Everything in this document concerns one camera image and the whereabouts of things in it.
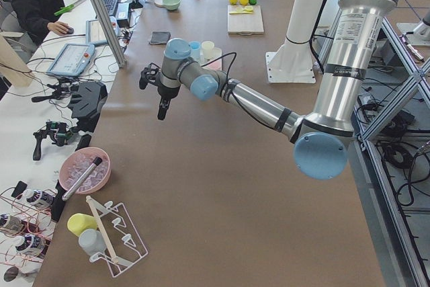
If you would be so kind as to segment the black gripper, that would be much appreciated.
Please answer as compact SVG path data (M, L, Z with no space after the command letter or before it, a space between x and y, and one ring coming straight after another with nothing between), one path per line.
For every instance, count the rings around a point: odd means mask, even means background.
M144 90L147 85L154 85L161 96L157 118L164 120L169 109L171 99L177 97L180 89L180 82L166 76L161 67L155 63L149 63L141 72L139 88Z

